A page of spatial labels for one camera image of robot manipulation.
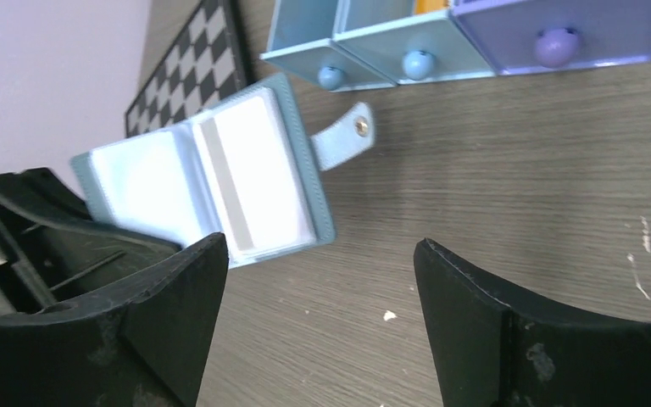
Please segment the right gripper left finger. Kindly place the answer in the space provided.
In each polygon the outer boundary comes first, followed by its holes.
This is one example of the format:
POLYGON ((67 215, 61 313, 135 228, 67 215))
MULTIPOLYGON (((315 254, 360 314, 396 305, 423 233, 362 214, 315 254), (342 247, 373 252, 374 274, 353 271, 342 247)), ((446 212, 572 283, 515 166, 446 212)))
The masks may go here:
POLYGON ((193 406, 228 271, 212 234, 36 314, 0 316, 0 406, 193 406))

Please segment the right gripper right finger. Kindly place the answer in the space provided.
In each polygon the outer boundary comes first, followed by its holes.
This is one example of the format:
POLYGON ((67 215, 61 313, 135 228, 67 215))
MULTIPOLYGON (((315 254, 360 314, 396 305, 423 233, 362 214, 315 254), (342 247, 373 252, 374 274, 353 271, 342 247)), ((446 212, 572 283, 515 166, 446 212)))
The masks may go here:
POLYGON ((431 239, 413 261, 446 406, 651 406, 651 322, 544 297, 431 239))

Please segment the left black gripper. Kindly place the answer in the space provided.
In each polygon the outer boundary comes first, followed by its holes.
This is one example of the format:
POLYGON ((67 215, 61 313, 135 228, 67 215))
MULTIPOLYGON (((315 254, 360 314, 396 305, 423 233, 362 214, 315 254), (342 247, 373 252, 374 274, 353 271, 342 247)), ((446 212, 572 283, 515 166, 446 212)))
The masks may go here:
POLYGON ((0 292, 18 313, 94 291, 180 249, 96 222, 46 167, 0 174, 0 292))

